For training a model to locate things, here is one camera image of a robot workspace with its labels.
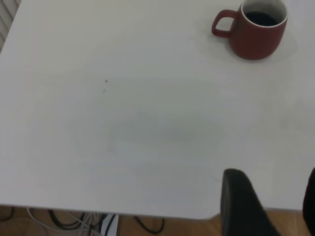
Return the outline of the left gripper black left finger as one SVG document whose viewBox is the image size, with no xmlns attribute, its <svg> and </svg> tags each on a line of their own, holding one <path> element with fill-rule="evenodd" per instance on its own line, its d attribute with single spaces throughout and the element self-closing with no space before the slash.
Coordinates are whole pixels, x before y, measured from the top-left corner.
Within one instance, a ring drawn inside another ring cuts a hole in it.
<svg viewBox="0 0 315 236">
<path fill-rule="evenodd" d="M 246 174 L 223 172 L 220 221 L 223 236 L 278 236 Z"/>
</svg>

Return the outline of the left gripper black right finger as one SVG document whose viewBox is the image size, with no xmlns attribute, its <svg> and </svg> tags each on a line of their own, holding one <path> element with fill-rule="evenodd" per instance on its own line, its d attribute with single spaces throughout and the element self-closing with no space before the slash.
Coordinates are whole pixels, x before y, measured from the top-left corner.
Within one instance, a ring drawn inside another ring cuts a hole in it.
<svg viewBox="0 0 315 236">
<path fill-rule="evenodd" d="M 310 174 L 309 180 L 308 180 L 308 184 L 307 184 L 307 188 L 306 188 L 306 192 L 305 192 L 305 196 L 303 200 L 302 212 L 303 212 L 303 218 L 306 223 L 306 226 L 310 234 L 314 236 L 315 235 L 315 168 L 313 168 Z"/>
</svg>

